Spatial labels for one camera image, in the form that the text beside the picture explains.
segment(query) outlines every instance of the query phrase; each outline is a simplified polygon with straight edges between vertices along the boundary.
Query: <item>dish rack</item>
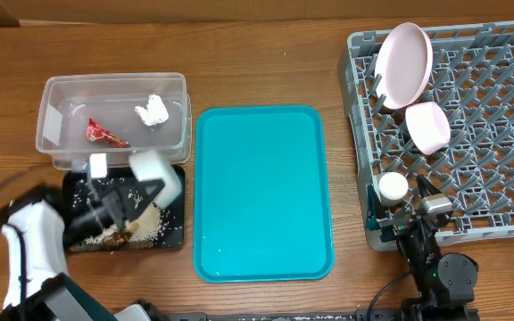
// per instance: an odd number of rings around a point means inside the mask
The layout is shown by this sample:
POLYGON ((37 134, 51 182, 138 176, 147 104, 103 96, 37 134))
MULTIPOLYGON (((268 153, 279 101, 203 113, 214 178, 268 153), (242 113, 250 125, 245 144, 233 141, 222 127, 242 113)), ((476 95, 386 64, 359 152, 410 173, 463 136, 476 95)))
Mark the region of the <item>dish rack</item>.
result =
MULTIPOLYGON (((424 28, 434 67, 419 100, 437 102, 452 130, 448 145, 430 156, 410 140, 404 110, 387 110, 386 97, 376 96, 377 54, 390 31, 351 34, 338 63, 364 222, 367 186, 378 193, 377 174, 397 171, 410 183, 404 206, 388 211, 390 218, 418 205, 421 173, 453 201, 450 224, 435 235, 440 245, 514 237, 514 21, 424 28)), ((369 245, 395 249, 380 234, 366 230, 369 245)))

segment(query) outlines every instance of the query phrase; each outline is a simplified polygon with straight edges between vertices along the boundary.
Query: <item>label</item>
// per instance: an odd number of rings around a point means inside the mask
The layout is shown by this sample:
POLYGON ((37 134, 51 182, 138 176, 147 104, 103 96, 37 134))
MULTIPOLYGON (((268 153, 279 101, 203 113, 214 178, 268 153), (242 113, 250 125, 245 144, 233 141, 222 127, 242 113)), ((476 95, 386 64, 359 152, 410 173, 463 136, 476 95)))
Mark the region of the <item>label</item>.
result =
POLYGON ((61 142, 62 114, 50 103, 46 106, 45 125, 43 137, 51 141, 55 146, 61 142))
POLYGON ((90 176, 92 178, 104 178, 108 174, 108 166, 106 165, 106 154, 91 154, 88 160, 90 163, 90 176))

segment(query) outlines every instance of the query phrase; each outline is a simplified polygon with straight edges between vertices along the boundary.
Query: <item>plastic bin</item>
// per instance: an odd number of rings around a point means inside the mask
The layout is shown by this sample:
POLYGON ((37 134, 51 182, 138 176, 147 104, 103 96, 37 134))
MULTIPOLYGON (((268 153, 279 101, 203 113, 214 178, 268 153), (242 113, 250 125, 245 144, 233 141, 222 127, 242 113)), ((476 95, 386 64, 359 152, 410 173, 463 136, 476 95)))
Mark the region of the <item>plastic bin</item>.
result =
POLYGON ((161 151, 170 161, 187 161, 192 142, 191 110, 186 79, 179 73, 129 73, 53 77, 46 82, 37 121, 36 147, 53 157, 58 169, 85 161, 92 153, 108 154, 111 167, 125 166, 132 152, 161 151), (148 96, 162 98, 170 118, 148 127, 135 113, 148 96), (86 139, 92 118, 129 148, 110 148, 86 139))

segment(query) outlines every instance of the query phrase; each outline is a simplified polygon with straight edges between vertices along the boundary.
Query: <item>white tissue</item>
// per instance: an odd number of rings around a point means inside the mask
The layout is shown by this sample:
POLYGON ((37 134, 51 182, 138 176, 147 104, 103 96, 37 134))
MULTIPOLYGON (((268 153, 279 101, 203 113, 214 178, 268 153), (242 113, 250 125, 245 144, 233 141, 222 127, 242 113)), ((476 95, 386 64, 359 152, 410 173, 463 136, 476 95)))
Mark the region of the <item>white tissue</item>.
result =
POLYGON ((136 106, 134 110, 147 126, 163 123, 170 117, 166 106, 158 95, 150 95, 148 97, 148 106, 146 108, 136 106))

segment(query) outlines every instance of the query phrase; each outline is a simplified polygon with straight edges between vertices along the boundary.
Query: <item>red wrapper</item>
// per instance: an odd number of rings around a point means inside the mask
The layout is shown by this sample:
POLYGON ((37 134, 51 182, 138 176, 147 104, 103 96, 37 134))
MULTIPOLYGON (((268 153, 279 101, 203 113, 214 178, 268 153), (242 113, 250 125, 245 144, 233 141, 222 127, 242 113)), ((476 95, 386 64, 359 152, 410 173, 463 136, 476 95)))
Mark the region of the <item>red wrapper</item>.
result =
POLYGON ((130 147, 130 144, 120 139, 110 130, 98 125, 94 119, 88 119, 87 140, 89 142, 106 142, 116 148, 130 147))

